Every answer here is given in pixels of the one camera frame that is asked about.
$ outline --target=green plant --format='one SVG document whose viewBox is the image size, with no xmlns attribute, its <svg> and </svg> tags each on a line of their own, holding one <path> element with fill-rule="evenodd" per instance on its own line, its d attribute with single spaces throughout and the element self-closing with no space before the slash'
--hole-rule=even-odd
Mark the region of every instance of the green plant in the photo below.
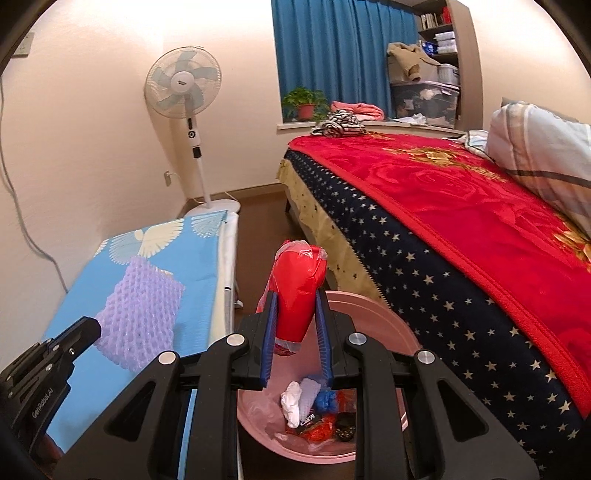
<svg viewBox="0 0 591 480">
<path fill-rule="evenodd" d="M 291 117 L 301 105 L 314 105 L 314 120 L 322 120 L 330 110 L 322 90 L 296 87 L 283 97 L 283 107 L 287 108 L 287 118 Z"/>
</svg>

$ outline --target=fan base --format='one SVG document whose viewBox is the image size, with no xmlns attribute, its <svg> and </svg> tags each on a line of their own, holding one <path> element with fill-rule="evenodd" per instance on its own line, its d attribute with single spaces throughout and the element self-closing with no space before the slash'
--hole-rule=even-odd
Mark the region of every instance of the fan base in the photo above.
<svg viewBox="0 0 591 480">
<path fill-rule="evenodd" d="M 191 217 L 193 215 L 202 215 L 204 213 L 219 212 L 221 210 L 227 210 L 228 212 L 238 213 L 240 211 L 240 203 L 236 200 L 212 200 L 211 208 L 207 208 L 207 204 L 199 205 L 194 209 L 189 210 L 185 217 Z"/>
</svg>

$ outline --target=pink towel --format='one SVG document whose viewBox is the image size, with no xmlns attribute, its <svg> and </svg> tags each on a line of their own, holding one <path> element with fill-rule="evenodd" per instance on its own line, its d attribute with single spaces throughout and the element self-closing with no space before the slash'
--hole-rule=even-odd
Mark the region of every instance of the pink towel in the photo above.
<svg viewBox="0 0 591 480">
<path fill-rule="evenodd" d="M 333 112 L 347 110 L 357 116 L 359 120 L 381 121 L 385 118 L 384 111 L 381 108 L 367 103 L 332 102 L 330 109 Z"/>
</svg>

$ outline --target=electric fan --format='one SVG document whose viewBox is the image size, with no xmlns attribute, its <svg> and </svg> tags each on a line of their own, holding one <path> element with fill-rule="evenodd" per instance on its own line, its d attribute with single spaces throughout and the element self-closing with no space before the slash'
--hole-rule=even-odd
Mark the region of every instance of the electric fan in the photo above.
<svg viewBox="0 0 591 480">
<path fill-rule="evenodd" d="M 148 104 L 168 118 L 186 118 L 189 143 L 197 161 L 205 203 L 192 213 L 229 210 L 238 212 L 235 200 L 211 200 L 203 174 L 201 139 L 195 116 L 215 99 L 222 84 L 222 72 L 216 59 L 203 48 L 182 47 L 162 55 L 150 69 L 144 94 Z"/>
</svg>

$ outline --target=window sill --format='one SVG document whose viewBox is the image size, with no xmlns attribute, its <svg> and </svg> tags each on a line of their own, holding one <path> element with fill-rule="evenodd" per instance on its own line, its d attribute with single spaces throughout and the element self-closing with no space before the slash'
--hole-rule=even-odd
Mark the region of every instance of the window sill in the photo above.
<svg viewBox="0 0 591 480">
<path fill-rule="evenodd" d="M 292 130 L 292 129 L 298 129 L 298 128 L 309 129 L 309 128 L 312 128 L 313 126 L 315 126 L 315 124 L 316 124 L 316 122 L 289 122 L 289 123 L 285 123 L 285 124 L 277 124 L 277 130 L 278 131 Z M 446 127 L 437 127 L 435 125 L 405 124 L 403 122 L 394 122 L 394 121 L 382 121 L 382 122 L 367 121 L 367 122 L 363 122 L 363 124 L 366 127 L 389 127 L 389 128 L 392 128 L 392 130 L 411 128 L 411 129 L 416 129 L 416 130 L 431 130 L 431 131 L 435 131 L 435 132 L 446 132 L 446 133 L 449 133 L 450 135 L 463 135 L 466 133 L 461 130 L 455 130 L 453 128 L 446 128 Z"/>
</svg>

